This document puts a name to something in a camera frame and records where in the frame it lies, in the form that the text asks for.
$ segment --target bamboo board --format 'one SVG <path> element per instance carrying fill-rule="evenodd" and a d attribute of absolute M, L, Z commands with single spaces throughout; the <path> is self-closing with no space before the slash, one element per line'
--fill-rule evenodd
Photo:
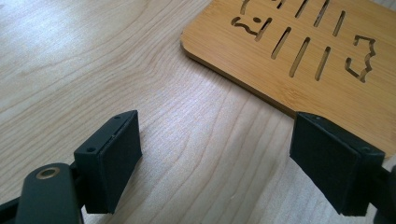
<path fill-rule="evenodd" d="M 396 13 L 369 1 L 214 0 L 181 45 L 286 112 L 396 152 Z"/>

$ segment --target black clamp jaw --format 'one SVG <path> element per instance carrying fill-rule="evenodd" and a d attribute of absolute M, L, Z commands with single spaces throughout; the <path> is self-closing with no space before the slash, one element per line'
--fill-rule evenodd
<path fill-rule="evenodd" d="M 312 179 L 338 214 L 396 223 L 396 166 L 382 167 L 385 153 L 331 121 L 297 113 L 290 156 Z"/>
<path fill-rule="evenodd" d="M 114 213 L 142 157 L 137 111 L 106 122 L 75 152 L 69 166 L 53 163 L 24 180 L 21 197 L 0 205 L 0 223 L 83 223 L 88 213 Z"/>

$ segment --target wood grain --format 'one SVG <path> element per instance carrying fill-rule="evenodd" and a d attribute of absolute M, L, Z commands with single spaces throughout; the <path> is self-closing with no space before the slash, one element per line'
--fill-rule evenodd
<path fill-rule="evenodd" d="M 0 0 L 0 203 L 137 109 L 143 159 L 116 214 L 86 223 L 371 223 L 373 207 L 338 216 L 289 158 L 291 118 L 185 56 L 208 4 Z"/>
<path fill-rule="evenodd" d="M 194 60 L 294 116 L 396 153 L 396 12 L 366 0 L 214 0 L 184 31 Z"/>

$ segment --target slot cutout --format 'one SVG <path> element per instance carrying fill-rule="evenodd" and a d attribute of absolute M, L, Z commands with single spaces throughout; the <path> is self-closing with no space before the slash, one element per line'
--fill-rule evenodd
<path fill-rule="evenodd" d="M 330 0 L 326 0 L 326 2 L 324 2 L 322 9 L 320 10 L 317 19 L 315 20 L 314 26 L 318 27 L 320 24 L 320 21 L 324 15 L 324 13 L 326 12 L 327 6 L 329 5 Z"/>
<path fill-rule="evenodd" d="M 282 48 L 283 44 L 285 43 L 286 39 L 288 38 L 290 31 L 291 31 L 290 27 L 286 28 L 285 32 L 280 37 L 279 41 L 276 44 L 276 47 L 274 48 L 273 53 L 271 54 L 272 59 L 276 59 L 276 56 L 279 53 L 280 49 Z"/>
<path fill-rule="evenodd" d="M 277 5 L 277 9 L 281 9 L 282 6 L 285 4 L 286 0 L 280 0 L 279 4 Z"/>
<path fill-rule="evenodd" d="M 323 72 L 324 65 L 326 64 L 327 59 L 329 58 L 329 54 L 330 54 L 330 51 L 331 51 L 331 50 L 332 50 L 332 49 L 331 49 L 330 47 L 327 47 L 327 48 L 324 50 L 324 52 L 323 52 L 323 56 L 322 56 L 322 59 L 320 60 L 320 64 L 319 64 L 319 66 L 318 66 L 317 73 L 315 74 L 315 79 L 316 79 L 317 81 L 320 80 L 321 74 L 322 74 L 322 72 Z"/>
<path fill-rule="evenodd" d="M 294 77 L 294 74 L 296 73 L 296 70 L 298 68 L 298 65 L 300 64 L 301 59 L 304 56 L 306 48 L 308 48 L 309 41 L 311 41 L 311 38 L 307 37 L 304 41 L 304 43 L 301 45 L 300 51 L 298 51 L 297 57 L 294 60 L 293 65 L 291 66 L 289 76 Z"/>
<path fill-rule="evenodd" d="M 338 36 L 338 32 L 341 29 L 341 25 L 343 24 L 344 18 L 346 17 L 346 12 L 343 10 L 340 15 L 340 19 L 338 19 L 337 24 L 335 25 L 334 32 L 332 32 L 333 36 Z"/>
<path fill-rule="evenodd" d="M 295 18 L 298 19 L 301 16 L 307 3 L 308 3 L 308 0 L 303 1 L 303 3 L 301 4 L 300 8 L 298 9 L 296 15 L 294 16 Z"/>
<path fill-rule="evenodd" d="M 262 26 L 260 31 L 257 33 L 256 38 L 254 40 L 260 41 L 260 39 L 262 39 L 262 35 L 264 34 L 267 27 L 270 25 L 271 21 L 272 21 L 272 18 L 267 19 L 267 21 L 264 23 L 264 25 Z"/>

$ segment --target light wood grain surface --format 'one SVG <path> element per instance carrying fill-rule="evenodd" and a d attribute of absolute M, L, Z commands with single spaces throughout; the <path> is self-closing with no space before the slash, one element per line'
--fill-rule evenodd
<path fill-rule="evenodd" d="M 289 158 L 291 118 L 183 53 L 208 4 L 0 0 L 0 203 L 137 109 L 143 159 L 116 214 L 86 223 L 371 223 L 373 207 L 338 216 Z"/>

